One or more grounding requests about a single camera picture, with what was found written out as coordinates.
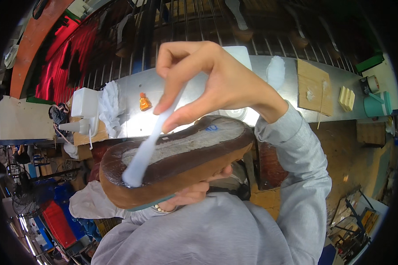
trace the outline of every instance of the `brown leather shoe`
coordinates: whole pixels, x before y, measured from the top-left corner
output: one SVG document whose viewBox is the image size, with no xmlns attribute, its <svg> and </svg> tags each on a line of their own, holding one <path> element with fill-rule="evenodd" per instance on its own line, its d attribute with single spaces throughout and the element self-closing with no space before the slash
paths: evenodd
<svg viewBox="0 0 398 265">
<path fill-rule="evenodd" d="M 195 125 L 158 139 L 141 187 L 127 188 L 121 178 L 141 140 L 123 142 L 106 151 L 100 182 L 113 204 L 137 211 L 165 201 L 242 159 L 254 139 L 252 129 L 238 119 L 204 116 Z"/>
</svg>

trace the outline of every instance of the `blue handwritten marking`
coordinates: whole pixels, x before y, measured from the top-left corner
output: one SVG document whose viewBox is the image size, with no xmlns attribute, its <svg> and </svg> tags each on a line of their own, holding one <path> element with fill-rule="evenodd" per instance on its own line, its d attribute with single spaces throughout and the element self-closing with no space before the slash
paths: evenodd
<svg viewBox="0 0 398 265">
<path fill-rule="evenodd" d="M 216 125 L 210 125 L 205 131 L 218 131 L 218 127 Z"/>
</svg>

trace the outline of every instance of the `white plastic spatula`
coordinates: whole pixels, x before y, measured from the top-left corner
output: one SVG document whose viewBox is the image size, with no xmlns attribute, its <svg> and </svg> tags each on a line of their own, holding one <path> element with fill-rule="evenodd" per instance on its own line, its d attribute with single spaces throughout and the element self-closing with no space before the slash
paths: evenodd
<svg viewBox="0 0 398 265">
<path fill-rule="evenodd" d="M 162 132 L 162 125 L 171 114 L 173 114 L 175 107 L 180 101 L 181 95 L 183 94 L 186 85 L 178 93 L 177 98 L 174 100 L 174 103 L 171 105 L 169 109 L 161 113 L 158 117 L 158 120 L 153 128 L 152 134 L 142 142 L 137 150 L 137 153 L 134 155 L 128 167 L 122 173 L 122 181 L 124 181 L 125 185 L 128 187 L 140 187 L 143 181 L 143 176 L 145 174 L 146 168 L 149 165 L 150 158 L 152 157 L 153 152 L 155 151 L 155 144 L 159 138 L 159 135 Z"/>
</svg>

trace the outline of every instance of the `wooden stick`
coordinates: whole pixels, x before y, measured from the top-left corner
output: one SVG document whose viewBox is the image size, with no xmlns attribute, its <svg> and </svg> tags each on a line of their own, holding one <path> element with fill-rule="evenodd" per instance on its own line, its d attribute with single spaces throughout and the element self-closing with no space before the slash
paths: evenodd
<svg viewBox="0 0 398 265">
<path fill-rule="evenodd" d="M 322 114 L 322 112 L 323 112 L 323 102 L 324 102 L 324 82 L 325 81 L 323 81 L 322 83 L 321 83 L 321 87 L 322 87 L 322 89 L 323 89 L 323 93 L 321 94 L 321 107 L 320 107 L 320 115 L 319 115 L 319 117 L 318 117 L 318 124 L 317 124 L 317 130 L 318 130 L 318 128 L 320 127 L 320 121 L 321 121 L 321 114 Z"/>
</svg>

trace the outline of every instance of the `teal container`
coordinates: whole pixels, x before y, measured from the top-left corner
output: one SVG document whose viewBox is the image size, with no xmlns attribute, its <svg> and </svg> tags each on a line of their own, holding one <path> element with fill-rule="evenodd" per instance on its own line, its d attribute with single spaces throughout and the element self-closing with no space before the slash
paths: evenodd
<svg viewBox="0 0 398 265">
<path fill-rule="evenodd" d="M 390 103 L 389 92 L 369 93 L 368 97 L 364 98 L 364 110 L 367 117 L 391 115 L 392 105 Z"/>
</svg>

